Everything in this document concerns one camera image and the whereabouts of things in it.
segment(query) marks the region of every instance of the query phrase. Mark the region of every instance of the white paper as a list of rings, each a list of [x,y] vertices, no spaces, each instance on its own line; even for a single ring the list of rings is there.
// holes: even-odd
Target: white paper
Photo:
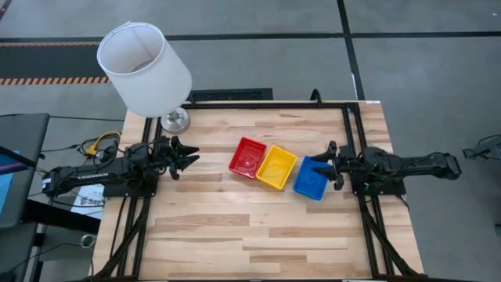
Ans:
[[[88,215],[95,219],[101,219],[103,217],[103,207],[92,208],[92,206],[104,205],[103,190],[104,186],[101,184],[80,187],[80,191],[78,192],[77,198],[73,204],[77,206],[85,206],[85,208],[72,207],[71,212]]]

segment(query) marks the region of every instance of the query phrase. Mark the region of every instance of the silver lamp base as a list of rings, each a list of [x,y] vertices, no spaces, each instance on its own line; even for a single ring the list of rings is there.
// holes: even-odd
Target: silver lamp base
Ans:
[[[171,134],[181,134],[189,127],[188,112],[179,107],[161,119],[162,127]]]

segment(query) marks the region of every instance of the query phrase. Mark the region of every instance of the wooden tabletop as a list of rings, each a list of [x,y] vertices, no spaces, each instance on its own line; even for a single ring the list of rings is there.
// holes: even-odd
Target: wooden tabletop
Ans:
[[[391,151],[382,106],[360,103],[360,108],[369,146]],[[181,173],[179,181],[168,173],[160,179],[150,206],[141,280],[371,277],[349,177],[342,191],[334,192],[329,183],[321,201],[292,190],[304,156],[324,152],[330,140],[338,146],[347,143],[341,110],[189,110],[189,115],[191,126],[179,137],[200,148],[200,159]],[[144,121],[127,113],[122,149],[141,141]],[[355,130],[354,119],[351,124]],[[282,191],[228,170],[242,136],[297,155]],[[396,197],[382,196],[380,201],[388,239],[411,267],[422,272],[407,208]],[[94,251],[96,270],[109,258],[121,202],[113,198],[106,203]],[[375,237],[374,242],[383,273]],[[135,242],[126,273],[132,271],[134,250]]]

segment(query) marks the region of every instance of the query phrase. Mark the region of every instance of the plastic tray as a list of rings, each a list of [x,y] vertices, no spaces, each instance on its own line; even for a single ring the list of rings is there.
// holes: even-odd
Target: plastic tray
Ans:
[[[281,190],[296,160],[297,157],[293,154],[272,146],[258,170],[257,177],[262,182]]]
[[[240,175],[255,178],[265,152],[265,144],[242,137],[228,168]]]
[[[294,182],[294,191],[311,199],[322,200],[323,193],[326,190],[327,178],[314,172],[312,168],[328,167],[330,167],[330,164],[313,161],[310,157],[305,157]]]

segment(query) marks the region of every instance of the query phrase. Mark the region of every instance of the concrete floor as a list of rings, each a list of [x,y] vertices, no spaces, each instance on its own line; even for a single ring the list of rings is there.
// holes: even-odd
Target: concrete floor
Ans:
[[[500,31],[496,0],[345,0],[352,32]],[[334,0],[13,0],[0,38],[103,36],[128,20],[165,34],[341,32]],[[367,99],[381,100],[395,153],[447,151],[463,169],[454,182],[406,181],[425,272],[433,277],[498,281],[501,164],[466,161],[461,149],[499,133],[501,38],[355,39]],[[272,87],[275,99],[354,99],[344,41],[253,40],[175,42],[195,89]],[[0,86],[0,114],[48,112],[123,118],[111,85]],[[120,122],[52,119],[44,148],[61,147],[120,129]],[[42,165],[75,165],[54,153]],[[38,190],[37,182],[34,191]],[[86,254],[47,264],[43,281],[81,278]],[[74,271],[56,272],[55,269]]]

